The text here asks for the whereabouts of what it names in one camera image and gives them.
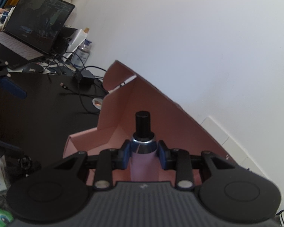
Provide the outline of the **black computer mouse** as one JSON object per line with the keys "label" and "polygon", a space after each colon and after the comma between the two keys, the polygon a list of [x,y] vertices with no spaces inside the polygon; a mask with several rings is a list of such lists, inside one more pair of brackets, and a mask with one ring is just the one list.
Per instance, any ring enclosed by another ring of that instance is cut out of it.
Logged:
{"label": "black computer mouse", "polygon": [[23,68],[22,73],[42,73],[43,71],[43,66],[40,64],[29,63]]}

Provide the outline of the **white wall socket strip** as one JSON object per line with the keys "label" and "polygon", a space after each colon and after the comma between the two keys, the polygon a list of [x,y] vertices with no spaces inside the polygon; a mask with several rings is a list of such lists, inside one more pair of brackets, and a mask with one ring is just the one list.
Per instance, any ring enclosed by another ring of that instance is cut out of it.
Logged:
{"label": "white wall socket strip", "polygon": [[266,177],[254,160],[214,119],[210,116],[206,117],[201,126],[222,146],[227,153],[227,157],[231,157],[240,166],[253,173]]}

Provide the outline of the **silver desk grommet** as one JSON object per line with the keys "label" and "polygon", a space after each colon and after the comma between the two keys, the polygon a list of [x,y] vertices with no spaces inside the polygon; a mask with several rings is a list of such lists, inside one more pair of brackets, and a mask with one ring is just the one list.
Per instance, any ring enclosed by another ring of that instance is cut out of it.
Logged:
{"label": "silver desk grommet", "polygon": [[93,103],[93,106],[96,109],[101,110],[102,109],[102,104],[103,104],[103,99],[102,98],[93,98],[92,99],[92,103]]}

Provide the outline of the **black power adapter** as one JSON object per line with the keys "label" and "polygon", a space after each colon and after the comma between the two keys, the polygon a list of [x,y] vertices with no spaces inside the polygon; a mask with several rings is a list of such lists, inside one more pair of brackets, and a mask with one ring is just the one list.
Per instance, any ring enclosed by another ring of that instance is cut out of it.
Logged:
{"label": "black power adapter", "polygon": [[89,90],[94,81],[95,76],[86,69],[76,70],[72,78],[73,86],[80,90]]}

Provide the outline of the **small clear bottle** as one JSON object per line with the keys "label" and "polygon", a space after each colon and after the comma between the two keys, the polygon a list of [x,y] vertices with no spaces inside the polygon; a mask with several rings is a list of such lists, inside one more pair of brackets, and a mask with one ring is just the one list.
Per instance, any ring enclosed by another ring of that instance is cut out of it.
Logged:
{"label": "small clear bottle", "polygon": [[82,69],[85,66],[86,60],[88,59],[91,52],[92,42],[84,40],[82,44],[78,46],[72,57],[72,64],[77,69]]}

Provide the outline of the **black laptop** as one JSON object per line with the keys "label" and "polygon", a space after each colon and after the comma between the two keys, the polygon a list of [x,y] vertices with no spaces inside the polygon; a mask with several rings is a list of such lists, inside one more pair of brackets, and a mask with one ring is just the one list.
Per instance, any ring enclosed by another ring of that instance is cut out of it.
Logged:
{"label": "black laptop", "polygon": [[14,70],[48,55],[74,8],[62,0],[19,0],[0,32],[0,60]]}

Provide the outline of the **pink cardboard box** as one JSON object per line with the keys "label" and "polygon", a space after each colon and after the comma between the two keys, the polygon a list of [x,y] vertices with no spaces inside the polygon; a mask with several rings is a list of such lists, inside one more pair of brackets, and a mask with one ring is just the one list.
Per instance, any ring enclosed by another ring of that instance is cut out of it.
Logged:
{"label": "pink cardboard box", "polygon": [[95,128],[72,134],[64,156],[78,151],[96,155],[118,149],[125,140],[137,145],[126,170],[113,172],[114,181],[175,181],[175,171],[163,170],[155,152],[140,152],[143,144],[164,141],[170,149],[193,155],[211,151],[221,157],[226,151],[178,104],[132,69],[115,61],[104,76],[104,98]]}

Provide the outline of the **white tube wooden cap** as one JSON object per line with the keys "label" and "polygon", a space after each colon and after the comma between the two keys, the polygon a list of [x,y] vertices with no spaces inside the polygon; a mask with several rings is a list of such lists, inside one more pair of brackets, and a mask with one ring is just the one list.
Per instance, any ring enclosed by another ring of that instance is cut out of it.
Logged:
{"label": "white tube wooden cap", "polygon": [[67,48],[63,54],[64,57],[69,58],[71,53],[75,53],[79,45],[81,45],[88,36],[89,28],[75,30],[70,36],[66,37]]}

